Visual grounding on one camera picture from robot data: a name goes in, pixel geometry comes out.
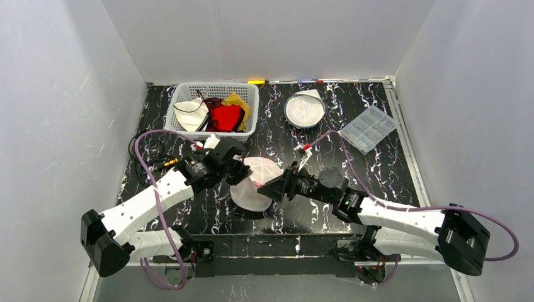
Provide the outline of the bright red bra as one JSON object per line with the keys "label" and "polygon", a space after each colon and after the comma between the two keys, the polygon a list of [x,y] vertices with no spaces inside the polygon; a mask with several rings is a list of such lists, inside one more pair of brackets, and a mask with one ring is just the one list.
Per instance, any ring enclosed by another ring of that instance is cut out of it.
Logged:
{"label": "bright red bra", "polygon": [[243,132],[245,111],[239,105],[222,105],[210,112],[206,131],[212,132]]}

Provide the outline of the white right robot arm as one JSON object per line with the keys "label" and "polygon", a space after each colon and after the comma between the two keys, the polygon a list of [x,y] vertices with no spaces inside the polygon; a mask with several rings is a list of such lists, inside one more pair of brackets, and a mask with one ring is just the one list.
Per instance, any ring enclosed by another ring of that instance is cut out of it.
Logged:
{"label": "white right robot arm", "polygon": [[480,276],[490,233],[471,213],[452,204],[449,210],[424,211],[388,201],[374,201],[335,167],[319,175],[288,167],[257,192],[273,201],[297,195],[332,205],[333,215],[366,228],[355,249],[369,256],[410,255],[442,261],[469,276]]}

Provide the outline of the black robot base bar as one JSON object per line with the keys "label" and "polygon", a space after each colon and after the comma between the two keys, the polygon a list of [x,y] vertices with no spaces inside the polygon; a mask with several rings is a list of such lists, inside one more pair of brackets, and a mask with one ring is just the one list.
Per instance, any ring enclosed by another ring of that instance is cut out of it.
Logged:
{"label": "black robot base bar", "polygon": [[180,249],[196,277],[333,275],[373,271],[381,280],[391,260],[359,246],[350,234],[192,235]]}

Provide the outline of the white pink-trim laundry bag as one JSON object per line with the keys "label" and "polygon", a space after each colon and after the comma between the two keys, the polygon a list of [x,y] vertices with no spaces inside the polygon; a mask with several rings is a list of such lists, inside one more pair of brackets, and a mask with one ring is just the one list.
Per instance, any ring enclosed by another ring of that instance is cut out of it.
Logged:
{"label": "white pink-trim laundry bag", "polygon": [[246,157],[244,163],[250,166],[251,175],[238,185],[230,187],[230,196],[240,208],[263,212],[271,205],[271,198],[258,193],[258,189],[268,181],[282,175],[282,169],[272,160],[264,157]]}

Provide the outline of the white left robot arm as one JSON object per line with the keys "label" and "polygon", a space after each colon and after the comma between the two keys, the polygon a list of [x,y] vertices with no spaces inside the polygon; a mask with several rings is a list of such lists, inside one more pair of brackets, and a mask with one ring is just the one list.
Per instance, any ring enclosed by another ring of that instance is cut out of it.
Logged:
{"label": "white left robot arm", "polygon": [[224,181],[239,184],[251,174],[242,161],[245,146],[231,137],[210,135],[205,146],[182,158],[155,185],[126,202],[81,217],[81,245],[101,277],[120,271],[130,260],[174,256],[183,245],[191,246],[184,232],[140,229],[174,205]]}

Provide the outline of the black bra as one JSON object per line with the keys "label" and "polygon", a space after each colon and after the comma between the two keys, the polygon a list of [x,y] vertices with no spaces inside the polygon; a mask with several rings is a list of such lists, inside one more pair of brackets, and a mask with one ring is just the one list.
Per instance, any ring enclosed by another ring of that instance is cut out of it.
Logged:
{"label": "black bra", "polygon": [[175,117],[182,129],[188,132],[206,131],[211,113],[206,99],[199,94],[191,101],[177,102],[173,105]]}

